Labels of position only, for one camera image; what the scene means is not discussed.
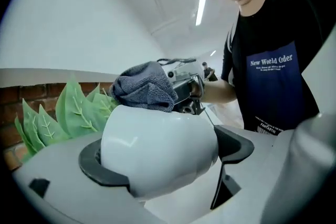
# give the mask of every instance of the ceiling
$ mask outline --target ceiling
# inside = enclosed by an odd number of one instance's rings
[[[224,46],[237,6],[207,0],[201,25],[195,26],[198,0],[125,0],[169,57],[198,56]]]

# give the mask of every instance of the artificial plant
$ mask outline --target artificial plant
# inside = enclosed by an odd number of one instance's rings
[[[33,110],[23,99],[23,126],[18,117],[15,126],[28,149],[27,161],[44,147],[93,132],[102,132],[113,109],[119,103],[112,97],[100,93],[98,85],[86,97],[79,83],[71,78],[56,103],[55,121],[40,105],[39,112]]]

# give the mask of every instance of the black t-shirt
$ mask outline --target black t-shirt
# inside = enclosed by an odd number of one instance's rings
[[[204,78],[205,79],[209,76],[211,71],[212,71],[212,68],[210,68],[210,67],[208,67],[207,69],[204,70]],[[213,73],[209,78],[209,81],[217,81],[217,80],[218,79],[217,79],[215,73]]]
[[[305,0],[265,0],[238,16],[221,78],[235,87],[245,129],[278,135],[319,112],[301,74],[326,38],[320,28]]]

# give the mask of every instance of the fluorescent light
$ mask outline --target fluorescent light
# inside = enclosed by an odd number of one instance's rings
[[[201,22],[202,22],[203,11],[204,11],[204,7],[205,7],[205,1],[206,0],[199,0],[197,18],[196,18],[196,26],[200,25]]]

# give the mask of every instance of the man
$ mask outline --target man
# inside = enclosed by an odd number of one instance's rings
[[[207,81],[217,81],[217,77],[215,75],[215,69],[212,69],[208,67],[208,64],[206,62],[202,63],[202,66],[204,68],[204,79]]]
[[[232,1],[239,15],[225,42],[221,80],[205,83],[202,101],[237,98],[247,130],[278,135],[294,129],[319,112],[301,74],[333,27],[334,7],[322,0],[311,0],[317,12],[307,0]]]

